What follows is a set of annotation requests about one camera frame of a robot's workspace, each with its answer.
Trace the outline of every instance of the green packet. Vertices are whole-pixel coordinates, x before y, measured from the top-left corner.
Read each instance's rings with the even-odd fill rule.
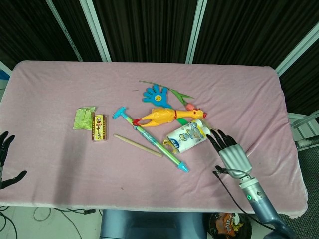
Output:
[[[92,131],[92,113],[95,106],[81,107],[76,110],[73,129],[86,129]]]

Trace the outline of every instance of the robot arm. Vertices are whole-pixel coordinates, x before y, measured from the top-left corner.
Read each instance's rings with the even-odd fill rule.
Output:
[[[260,222],[272,224],[275,231],[267,234],[264,239],[295,239],[295,232],[289,228],[278,216],[274,206],[271,204],[258,180],[250,176],[252,165],[249,162],[242,147],[236,141],[225,135],[221,130],[218,133],[211,130],[215,139],[210,135],[210,140],[218,154],[220,155],[225,169],[216,167],[217,171],[213,173],[219,177],[218,173],[228,173],[231,177],[240,180],[240,188],[243,190],[247,200],[256,213]]]
[[[4,132],[3,134],[0,134],[0,189],[4,189],[12,184],[19,182],[26,175],[26,171],[22,171],[15,178],[2,181],[2,172],[3,172],[4,162],[8,154],[8,149],[10,147],[10,144],[14,140],[14,135],[10,136],[7,140],[5,140],[8,134],[9,134],[8,131]]]

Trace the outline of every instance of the yellow rubber chicken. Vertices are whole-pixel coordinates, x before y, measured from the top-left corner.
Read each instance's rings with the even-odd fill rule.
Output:
[[[154,127],[163,123],[169,123],[177,118],[191,117],[194,119],[205,118],[207,113],[201,109],[193,109],[191,111],[176,111],[170,108],[154,108],[152,113],[139,119],[133,120],[134,126]],[[151,120],[146,124],[139,124],[140,120]]]

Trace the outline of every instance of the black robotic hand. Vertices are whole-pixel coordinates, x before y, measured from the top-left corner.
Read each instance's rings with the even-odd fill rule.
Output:
[[[225,135],[224,132],[221,130],[217,130],[217,132],[220,134],[222,138],[220,138],[218,133],[216,133],[212,129],[210,130],[210,132],[214,135],[216,140],[214,140],[214,138],[208,134],[206,136],[209,139],[209,141],[212,143],[212,145],[214,146],[217,152],[237,144],[236,141],[231,136]]]
[[[242,147],[231,136],[225,135],[221,130],[217,130],[217,133],[211,129],[210,132],[215,139],[208,134],[206,136],[226,167],[222,168],[217,165],[217,171],[213,171],[215,176],[217,176],[217,173],[228,173],[236,179],[247,176],[251,172],[252,166]]]
[[[2,172],[3,172],[4,162],[8,154],[8,149],[10,147],[10,144],[12,143],[15,137],[14,135],[11,135],[9,138],[5,140],[5,138],[8,135],[9,135],[8,131],[4,132],[3,134],[0,134],[0,189],[4,189],[12,184],[19,182],[26,175],[26,171],[22,171],[15,178],[2,181]]]

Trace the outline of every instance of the black curtain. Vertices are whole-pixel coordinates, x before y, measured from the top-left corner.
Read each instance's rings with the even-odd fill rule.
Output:
[[[79,0],[54,0],[55,8],[83,61],[102,61]]]
[[[319,40],[281,77],[287,110],[309,115],[319,110]]]
[[[44,0],[1,0],[0,60],[13,69],[23,60],[78,59]]]
[[[208,0],[193,63],[276,68],[318,21],[318,0]]]
[[[197,0],[94,0],[112,61],[185,63]]]

